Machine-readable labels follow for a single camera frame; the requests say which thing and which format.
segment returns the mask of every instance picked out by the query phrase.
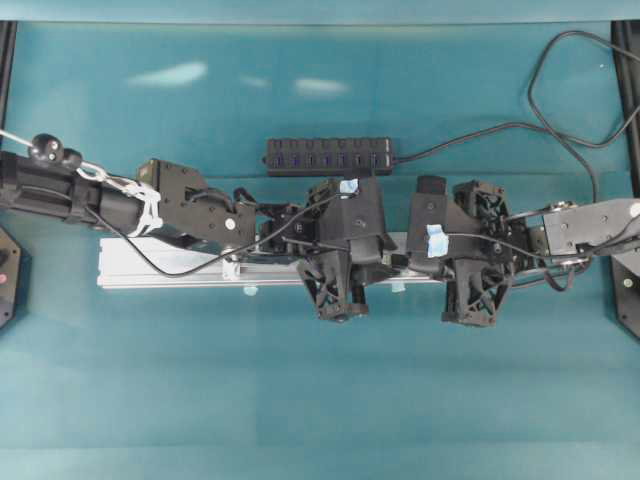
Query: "power cord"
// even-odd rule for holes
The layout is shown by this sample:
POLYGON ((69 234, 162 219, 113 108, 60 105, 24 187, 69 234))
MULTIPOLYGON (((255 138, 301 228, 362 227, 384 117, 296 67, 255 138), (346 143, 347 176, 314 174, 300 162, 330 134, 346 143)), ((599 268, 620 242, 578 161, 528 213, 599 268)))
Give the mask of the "power cord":
POLYGON ((415 160, 419 160, 422 158, 426 158, 432 155, 435 155, 436 153, 452 146, 452 145, 457 145, 460 143, 464 143, 467 142, 469 140, 473 140, 475 138, 479 138, 479 137, 483 137, 483 136, 487 136, 487 135, 492 135, 494 133, 498 133, 498 132, 502 132, 508 129, 513 129, 513 128, 523 128, 523 129, 528 129, 528 130, 534 130, 536 132, 540 132, 540 133, 546 133, 549 134, 551 136, 553 136, 553 138, 555 138, 558 143, 560 143, 560 145, 562 145, 565 150, 567 150, 579 163, 580 165, 582 165, 582 167, 584 167, 584 169, 587 171, 587 173, 589 174, 589 178, 591 180, 591 188, 592 188, 592 198, 593 198, 593 202, 597 202, 598 198, 599 198, 599 185, 598 185, 598 179, 597 176, 593 170, 593 167, 591 166, 591 164, 582 156, 580 155, 576 149, 574 147, 571 146, 571 144, 574 145, 581 145, 583 147, 586 148, 591 148, 591 149, 597 149, 597 148, 604 148, 607 147, 609 145, 611 145, 613 142, 615 142, 618 137, 620 137, 620 135, 622 135, 622 133, 627 129, 627 127, 629 126, 629 124, 631 124, 631 122, 633 121, 634 118, 636 118, 636 116, 638 115, 638 113, 640 112, 640 105, 638 105, 633 112, 631 112, 631 114, 625 119, 625 121, 623 122, 622 126, 620 128, 618 128, 618 130, 616 130, 616 132, 611 135, 610 137, 606 138, 605 140, 603 140, 602 142, 591 142, 588 140, 583 140, 579 137, 573 136, 573 135, 569 135, 563 132, 560 132, 558 130, 556 130, 550 123, 549 121, 544 117, 544 115, 542 114, 542 112, 540 111, 540 108, 538 107, 538 105, 536 104, 534 98, 533 98, 533 90, 534 87, 536 86, 536 83, 538 81, 538 78, 540 77, 540 73, 542 71, 542 67, 549 55, 549 52, 553 49, 553 47, 563 38, 567 38, 570 36, 581 36, 581 37, 585 37, 585 38, 589 38, 595 42, 598 42, 606 47, 609 47, 610 49, 618 52, 621 55, 624 55, 625 57, 640 63, 640 57, 638 57, 637 55, 633 54, 632 52, 625 50, 624 48, 620 48, 617 45, 614 45, 613 43, 609 42, 608 40, 595 35, 593 33, 590 32, 585 32, 582 30, 570 30, 567 32, 562 32, 559 33, 558 35, 556 35, 554 38, 551 39, 551 41, 545 46, 544 50, 542 51, 542 54, 540 55, 540 58, 538 59, 538 62, 536 63, 535 67, 534 67, 534 71, 533 71, 533 75, 531 77, 531 81, 529 82, 529 87, 527 89, 527 100, 529 102, 529 107, 531 108, 531 110, 533 111, 533 113, 535 114, 535 116, 538 118, 538 120, 540 120, 540 123, 542 123, 543 126, 539 126, 539 125, 535 125, 532 123, 527 123, 527 122, 507 122, 507 123, 501 123, 499 125, 495 125, 493 127, 489 127, 489 128, 485 128, 482 130, 478 130, 475 132, 471 132, 468 133, 466 135, 462 135, 460 137, 456 137, 453 138, 451 140, 448 140, 446 142, 443 142, 441 144, 435 145, 431 148, 428 148, 426 150, 423 150, 421 152, 415 153, 413 155, 409 155, 409 156, 404 156, 404 157, 396 157, 394 162, 396 164, 402 164, 402 163, 408 163, 408 162, 412 162, 415 160))

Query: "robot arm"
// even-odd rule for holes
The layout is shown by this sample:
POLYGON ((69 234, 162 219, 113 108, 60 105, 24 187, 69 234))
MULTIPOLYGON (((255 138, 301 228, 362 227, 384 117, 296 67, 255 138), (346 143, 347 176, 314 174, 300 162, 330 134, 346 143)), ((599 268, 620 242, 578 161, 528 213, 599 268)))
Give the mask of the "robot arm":
MULTIPOLYGON (((206 265, 297 262, 322 319, 367 314, 366 286, 407 269, 446 284, 444 321, 473 326, 493 325, 514 288, 546 282, 567 289, 594 256, 613 255, 640 272, 640 202, 634 199, 563 203, 514 215, 501 187, 473 181, 449 195, 445 179, 423 176, 400 250, 386 231, 382 192, 371 171, 320 182, 304 205, 264 204, 243 188, 231 197, 186 166, 153 159, 136 179, 127 179, 86 162, 51 135, 38 135, 29 145, 27 157, 0 152, 1 208, 107 229, 125 240, 150 236, 216 254, 206 265), (534 218, 541 223, 530 225, 534 218), (532 276, 538 278, 527 280, 532 276)), ((181 276, 206 265, 186 272, 154 269, 181 276)))

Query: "mounting plate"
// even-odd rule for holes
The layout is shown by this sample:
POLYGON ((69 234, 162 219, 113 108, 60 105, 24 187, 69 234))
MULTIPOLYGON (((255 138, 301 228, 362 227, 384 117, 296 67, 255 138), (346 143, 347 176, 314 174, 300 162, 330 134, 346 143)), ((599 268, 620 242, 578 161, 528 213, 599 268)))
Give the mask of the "mounting plate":
POLYGON ((13 318, 22 250, 0 228, 0 327, 13 318))

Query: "black cable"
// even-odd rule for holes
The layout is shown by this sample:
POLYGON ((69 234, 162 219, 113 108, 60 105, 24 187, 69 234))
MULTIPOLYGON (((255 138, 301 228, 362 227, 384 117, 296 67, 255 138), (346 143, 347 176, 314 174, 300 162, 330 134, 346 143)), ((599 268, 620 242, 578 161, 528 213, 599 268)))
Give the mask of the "black cable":
MULTIPOLYGON (((583 273, 585 273, 589 269, 590 265, 591 265, 591 262, 587 262, 586 265, 583 264, 580 268, 572 268, 572 270, 574 270, 574 275, 575 276, 582 275, 583 273)), ((569 275, 569 270, 566 270, 564 272, 559 272, 559 273, 550 273, 550 275, 553 278, 565 277, 565 276, 569 275)), ((539 279, 536 279, 536 280, 530 280, 530 281, 527 281, 527 282, 514 283, 511 286, 511 288, 512 289, 516 289, 516 290, 517 289, 524 289, 524 288, 529 288, 529 287, 535 287, 537 285, 544 285, 545 283, 548 283, 548 282, 547 282, 547 279, 543 277, 543 278, 539 278, 539 279)))
POLYGON ((628 58, 630 58, 633 61, 639 62, 640 63, 640 57, 638 57, 637 55, 633 54, 632 52, 625 50, 623 48, 618 47, 617 45, 614 45, 613 43, 609 42, 608 40, 595 35, 593 33, 590 32, 585 32, 585 31, 581 31, 581 30, 570 30, 567 32, 562 32, 559 33, 558 35, 556 35, 554 38, 551 39, 551 41, 546 45, 546 47, 544 48, 544 50, 542 51, 542 54, 540 55, 540 58, 538 59, 538 62, 535 65, 534 68, 534 72, 533 75, 531 77, 531 81, 529 82, 529 87, 527 89, 527 99, 529 102, 529 106, 531 108, 531 110, 533 111, 533 113, 536 115, 536 117, 538 118, 538 120, 540 120, 540 122, 542 123, 542 127, 538 126, 538 125, 534 125, 531 123, 527 123, 527 122, 507 122, 507 123, 502 123, 499 125, 495 125, 493 127, 489 127, 489 128, 485 128, 482 130, 478 130, 476 132, 472 132, 466 135, 462 135, 460 137, 456 137, 452 140, 443 142, 439 145, 436 145, 434 147, 431 147, 427 150, 423 150, 421 152, 418 152, 416 154, 413 155, 409 155, 409 156, 405 156, 405 157, 397 157, 395 159, 395 163, 397 164, 401 164, 401 163, 407 163, 407 162, 411 162, 414 160, 418 160, 421 158, 425 158, 431 155, 434 155, 438 152, 440 152, 441 150, 444 150, 447 147, 450 147, 452 145, 456 145, 456 144, 460 144, 460 143, 464 143, 466 141, 478 138, 478 137, 482 137, 482 136, 486 136, 486 135, 492 135, 494 133, 498 133, 507 129, 512 129, 512 128, 524 128, 524 129, 529 129, 529 130, 534 130, 537 132, 541 132, 541 133, 547 133, 550 134, 551 136, 553 136, 583 167, 584 169, 587 171, 587 173, 589 174, 589 178, 591 180, 591 186, 592 186, 592 197, 593 197, 593 201, 596 202, 598 201, 598 196, 599 196, 599 186, 598 186, 598 179, 596 177, 596 174, 593 170, 593 167, 591 166, 591 164, 584 158, 582 157, 572 146, 571 143, 575 144, 575 145, 582 145, 584 147, 587 148, 604 148, 609 146, 611 143, 615 142, 618 137, 620 135, 622 135, 622 133, 627 129, 627 127, 629 126, 629 124, 633 121, 633 119, 638 115, 638 113, 640 112, 640 105, 638 105, 633 112, 627 117, 627 119, 623 122, 622 126, 616 130, 616 132, 611 135, 610 137, 606 138, 604 141, 600 142, 600 143, 595 143, 595 142, 590 142, 587 140, 583 140, 579 137, 573 136, 573 135, 569 135, 563 132, 560 132, 558 130, 556 130, 555 128, 553 128, 551 126, 551 124, 547 121, 547 119, 544 117, 544 115, 542 114, 542 112, 540 111, 540 109, 538 108, 537 104, 535 103, 534 99, 533 99, 533 89, 537 83, 537 80, 540 76, 540 73, 542 71, 542 67, 544 65, 544 62, 547 59, 547 56, 549 55, 549 52, 551 51, 551 49, 556 45, 556 43, 558 43, 560 40, 562 40, 563 38, 569 37, 569 36, 582 36, 582 37, 586 37, 589 38, 593 41, 596 41, 602 45, 605 45, 606 47, 611 48, 612 50, 620 53, 621 55, 624 55, 628 58))
POLYGON ((333 194, 325 199, 319 200, 305 208, 303 208, 302 210, 300 210, 299 212, 296 212, 295 215, 293 215, 287 222, 285 222, 280 228, 274 230, 273 232, 271 232, 269 235, 267 235, 266 237, 263 237, 259 240, 256 240, 253 243, 250 243, 248 245, 245 245, 243 247, 238 247, 234 250, 230 250, 226 253, 223 253, 219 256, 217 256, 216 258, 213 258, 211 260, 208 260, 200 265, 198 265, 197 267, 191 268, 189 270, 186 270, 184 272, 177 272, 177 273, 172 273, 172 272, 167 272, 163 269, 161 269, 160 267, 158 267, 155 263, 153 263, 149 257, 147 257, 142 250, 140 250, 138 248, 138 246, 133 243, 131 241, 131 239, 129 237, 127 237, 125 234, 123 234, 122 232, 120 232, 117 228, 115 228, 113 225, 111 225, 109 222, 107 222, 98 212, 94 211, 93 209, 89 208, 89 207, 85 207, 85 209, 87 210, 87 212, 93 216, 99 223, 101 223, 102 225, 104 225, 108 230, 110 230, 112 233, 114 233, 116 236, 120 237, 121 239, 123 239, 124 241, 126 241, 129 246, 131 248, 133 248, 133 250, 140 256, 140 258, 149 266, 151 267, 153 270, 155 270, 157 273, 159 273, 160 275, 163 275, 165 277, 169 277, 169 278, 180 278, 180 277, 186 277, 187 275, 192 275, 196 272, 199 272, 200 270, 202 270, 203 268, 206 268, 210 265, 213 265, 214 263, 220 262, 222 260, 224 260, 225 258, 229 258, 232 257, 233 255, 237 255, 239 253, 244 253, 247 250, 251 250, 252 248, 258 247, 260 245, 262 245, 263 243, 268 242, 269 240, 272 240, 273 238, 277 237, 278 235, 280 235, 282 232, 284 232, 287 228, 289 228, 291 225, 293 225, 293 223, 298 220, 300 217, 302 217, 304 214, 306 214, 307 212, 311 211, 311 210, 315 210, 318 207, 321 207, 322 205, 325 205, 331 201, 333 201, 336 198, 344 198, 345 195, 344 193, 336 193, 333 194))
POLYGON ((73 200, 66 193, 58 192, 57 190, 53 190, 52 188, 47 187, 38 187, 36 185, 21 185, 20 188, 22 190, 38 192, 38 193, 46 193, 48 195, 53 195, 54 197, 62 198, 63 200, 67 200, 72 202, 73 200))

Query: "white clip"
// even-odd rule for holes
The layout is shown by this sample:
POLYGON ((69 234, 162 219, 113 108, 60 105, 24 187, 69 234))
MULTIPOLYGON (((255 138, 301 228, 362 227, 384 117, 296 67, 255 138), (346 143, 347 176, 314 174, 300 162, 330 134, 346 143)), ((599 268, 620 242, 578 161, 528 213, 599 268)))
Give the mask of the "white clip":
MULTIPOLYGON (((220 255, 230 252, 230 249, 223 250, 220 255)), ((230 282, 237 282, 240 279, 240 263, 234 262, 232 259, 222 260, 222 279, 230 282)))

